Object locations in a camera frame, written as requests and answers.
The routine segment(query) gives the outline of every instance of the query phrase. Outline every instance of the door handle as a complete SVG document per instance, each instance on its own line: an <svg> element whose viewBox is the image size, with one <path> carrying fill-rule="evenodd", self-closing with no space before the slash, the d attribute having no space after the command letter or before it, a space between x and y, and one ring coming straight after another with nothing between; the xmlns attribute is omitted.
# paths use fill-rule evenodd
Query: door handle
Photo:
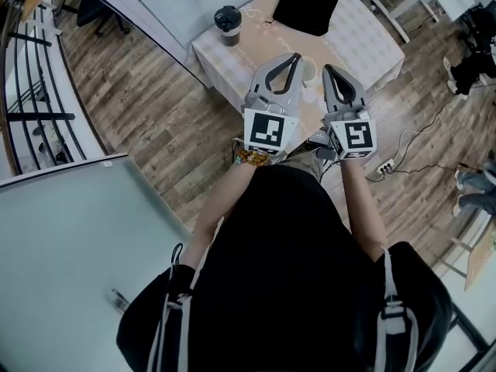
<svg viewBox="0 0 496 372"><path fill-rule="evenodd" d="M115 288L112 289L111 302L121 314L124 314L129 307L129 301Z"/></svg>

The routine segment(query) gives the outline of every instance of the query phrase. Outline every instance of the wooden floor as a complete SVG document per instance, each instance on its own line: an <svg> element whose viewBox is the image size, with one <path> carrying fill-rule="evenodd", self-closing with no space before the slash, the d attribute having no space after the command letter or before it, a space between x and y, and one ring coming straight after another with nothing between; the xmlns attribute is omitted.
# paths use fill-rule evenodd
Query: wooden floor
<svg viewBox="0 0 496 372"><path fill-rule="evenodd" d="M77 5L79 0L67 0ZM386 6L401 0L381 0ZM406 59L400 76L379 91L369 90L372 116L377 120L378 152L364 167L375 174L379 163L394 157L401 131L419 131L453 97L446 87L442 58L455 64L465 54L456 38L457 27L443 17L427 20L421 6L399 20L412 41L403 44L381 15L377 17L402 47ZM93 35L96 24L76 27L75 15L59 17L62 41L71 73L89 116L110 152L127 152L152 185L192 229L206 193L231 161L231 139L243 132L243 120L215 90L207 90L167 53L138 30L125 36L113 20L105 35ZM463 161L473 167L484 162L496 146L496 109L493 88L478 88L466 102L451 103L440 124L420 135L408 150L402 170L429 164L455 167ZM414 136L403 136L400 156ZM333 167L322 185L347 222L339 167ZM452 216L457 192L453 171L429 168L420 173L388 175L370 184L392 243L411 242L431 265L451 243L432 225L453 236L473 215Z"/></svg>

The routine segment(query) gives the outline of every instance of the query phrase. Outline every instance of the beaded bracelet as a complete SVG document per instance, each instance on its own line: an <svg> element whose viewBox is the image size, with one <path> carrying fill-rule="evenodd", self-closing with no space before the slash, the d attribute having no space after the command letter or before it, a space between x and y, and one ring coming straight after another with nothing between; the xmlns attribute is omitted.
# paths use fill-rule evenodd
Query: beaded bracelet
<svg viewBox="0 0 496 372"><path fill-rule="evenodd" d="M262 167L267 165L269 162L269 157L266 154L260 154L249 150L240 150L238 156L234 160L236 164L248 163L256 167Z"/></svg>

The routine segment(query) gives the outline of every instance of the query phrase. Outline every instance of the black and white marker cube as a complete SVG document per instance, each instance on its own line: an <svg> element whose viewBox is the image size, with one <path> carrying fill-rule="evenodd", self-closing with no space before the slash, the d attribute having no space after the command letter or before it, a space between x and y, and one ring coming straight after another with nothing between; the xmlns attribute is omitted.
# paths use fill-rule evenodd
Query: black and white marker cube
<svg viewBox="0 0 496 372"><path fill-rule="evenodd" d="M377 149L374 120L331 122L330 138L340 160L363 158Z"/></svg>
<svg viewBox="0 0 496 372"><path fill-rule="evenodd" d="M284 152L299 122L295 117L251 108L245 109L244 119L245 149L273 155Z"/></svg>

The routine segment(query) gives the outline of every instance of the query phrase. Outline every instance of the office chair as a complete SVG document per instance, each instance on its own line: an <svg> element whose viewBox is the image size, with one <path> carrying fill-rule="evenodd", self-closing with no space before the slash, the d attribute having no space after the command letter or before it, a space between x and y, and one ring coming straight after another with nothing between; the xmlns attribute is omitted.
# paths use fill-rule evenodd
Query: office chair
<svg viewBox="0 0 496 372"><path fill-rule="evenodd" d="M112 15L115 15L115 20L117 21L117 25L124 34L128 34L130 32L130 29L125 28L124 25L122 24L121 16L117 12L112 11L111 8L109 8L105 3L101 2L100 0L81 0L81 2L79 3L79 7L77 9L69 5L66 5L65 1L66 0L63 0L62 4L57 8L57 10L55 11L55 16L59 16L62 10L77 14L76 24L78 27L82 27L84 25L89 24L90 22L93 22L98 18L101 18L100 24L98 25L98 28L95 30L95 35L97 37L103 36L102 28L108 22L108 20Z"/></svg>

